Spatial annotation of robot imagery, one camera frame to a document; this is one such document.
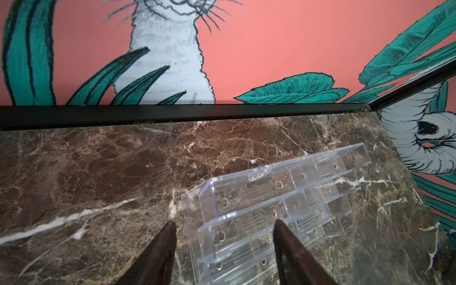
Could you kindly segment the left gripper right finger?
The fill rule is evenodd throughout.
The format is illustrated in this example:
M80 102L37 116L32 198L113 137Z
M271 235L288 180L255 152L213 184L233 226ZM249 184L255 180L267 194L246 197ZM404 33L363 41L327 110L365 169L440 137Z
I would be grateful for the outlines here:
M336 285L287 225L277 220L273 242L281 285Z

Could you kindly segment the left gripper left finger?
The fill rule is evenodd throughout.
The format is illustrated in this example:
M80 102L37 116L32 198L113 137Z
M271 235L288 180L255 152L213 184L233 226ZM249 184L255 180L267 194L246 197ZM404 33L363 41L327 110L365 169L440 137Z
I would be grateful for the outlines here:
M167 222L116 284L169 285L175 260L176 231L176 224Z

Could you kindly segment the clear plastic organizer box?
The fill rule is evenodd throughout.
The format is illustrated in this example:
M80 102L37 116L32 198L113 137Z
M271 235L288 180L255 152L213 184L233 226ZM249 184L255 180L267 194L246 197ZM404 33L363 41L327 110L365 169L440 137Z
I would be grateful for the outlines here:
M182 197L198 285L256 285L277 272L273 229L281 220L306 248L341 236L371 163L363 143L204 181Z

